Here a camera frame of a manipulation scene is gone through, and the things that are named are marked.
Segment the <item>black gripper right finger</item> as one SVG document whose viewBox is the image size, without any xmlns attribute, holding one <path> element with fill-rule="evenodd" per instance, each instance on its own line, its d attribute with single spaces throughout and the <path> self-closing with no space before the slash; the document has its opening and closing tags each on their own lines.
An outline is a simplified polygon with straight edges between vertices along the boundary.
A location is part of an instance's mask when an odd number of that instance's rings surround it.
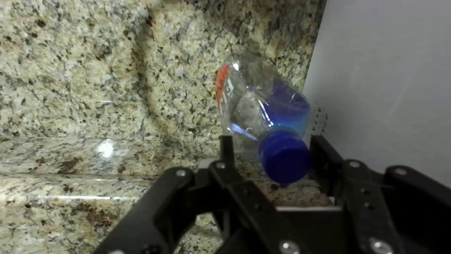
<svg viewBox="0 0 451 254">
<path fill-rule="evenodd" d="M 451 189 L 407 165 L 376 172 L 310 140 L 313 175 L 342 209 L 359 254 L 451 254 Z"/>
</svg>

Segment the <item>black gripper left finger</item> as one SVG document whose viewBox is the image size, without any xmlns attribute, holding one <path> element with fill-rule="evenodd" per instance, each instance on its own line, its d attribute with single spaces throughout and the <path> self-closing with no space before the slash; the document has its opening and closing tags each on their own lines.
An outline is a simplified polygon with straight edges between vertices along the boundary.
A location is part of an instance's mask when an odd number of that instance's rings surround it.
<svg viewBox="0 0 451 254">
<path fill-rule="evenodd" d="M 94 254 L 172 254 L 204 213 L 223 237 L 217 254 L 302 254 L 302 239 L 287 219 L 238 174 L 228 136 L 220 138 L 220 158 L 209 167 L 165 171 Z"/>
</svg>

